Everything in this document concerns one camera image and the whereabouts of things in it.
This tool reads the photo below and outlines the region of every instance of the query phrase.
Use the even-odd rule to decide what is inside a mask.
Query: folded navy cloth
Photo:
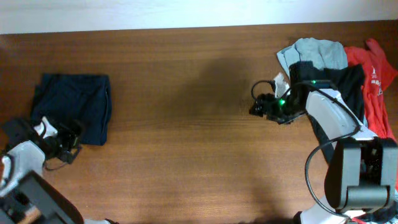
[[[30,118],[48,116],[59,122],[79,120],[81,143],[102,146],[111,119],[111,86],[106,75],[44,74],[36,87]]]

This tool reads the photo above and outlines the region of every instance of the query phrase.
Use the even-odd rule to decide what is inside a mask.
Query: black cloth
[[[308,80],[330,80],[336,85],[348,108],[360,121],[363,121],[365,109],[361,88],[364,85],[365,74],[362,65],[356,65],[341,70],[328,68],[319,70],[313,66],[312,62],[297,62],[291,65],[289,70],[290,82],[292,84]],[[311,116],[309,116],[309,119],[318,142],[323,144],[329,141],[318,122]],[[334,150],[331,144],[322,149],[323,156],[327,163],[331,161],[333,152]]]
[[[59,122],[77,119],[85,129],[81,143],[102,146],[111,112],[108,76],[44,74],[35,89],[30,118],[36,122],[43,116]]]

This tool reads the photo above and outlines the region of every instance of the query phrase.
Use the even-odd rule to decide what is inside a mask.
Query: wood grain surface
[[[107,74],[108,142],[44,174],[85,218],[291,218],[314,204],[303,168],[317,141],[306,117],[279,126],[250,116],[251,85],[281,72],[276,52],[301,37],[358,47],[373,37],[397,68],[397,35],[397,21],[0,35],[0,122],[29,116],[44,72]],[[395,134],[397,87],[384,93]],[[326,168],[317,155],[310,175],[319,196]]]

